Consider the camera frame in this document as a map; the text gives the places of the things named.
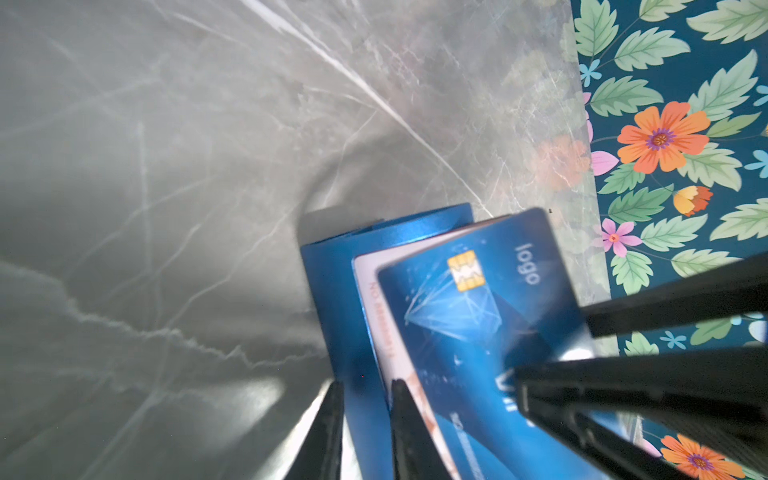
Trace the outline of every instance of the gray marble surface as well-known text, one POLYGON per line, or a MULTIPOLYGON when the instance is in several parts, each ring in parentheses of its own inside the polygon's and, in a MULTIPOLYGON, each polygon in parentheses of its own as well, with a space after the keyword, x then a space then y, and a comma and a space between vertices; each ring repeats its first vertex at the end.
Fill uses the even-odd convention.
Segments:
POLYGON ((280 478, 316 210, 540 206, 607 296, 566 1, 0 5, 0 478, 280 478))

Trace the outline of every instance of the teal floral pattern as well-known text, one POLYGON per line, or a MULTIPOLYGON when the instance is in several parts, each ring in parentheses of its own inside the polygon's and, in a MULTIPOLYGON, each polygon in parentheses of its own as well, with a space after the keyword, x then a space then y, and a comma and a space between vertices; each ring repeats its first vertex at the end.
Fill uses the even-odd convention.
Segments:
MULTIPOLYGON (((768 0, 571 4, 611 295, 767 251, 768 0)), ((619 337, 629 356, 765 341, 762 313, 619 337)))

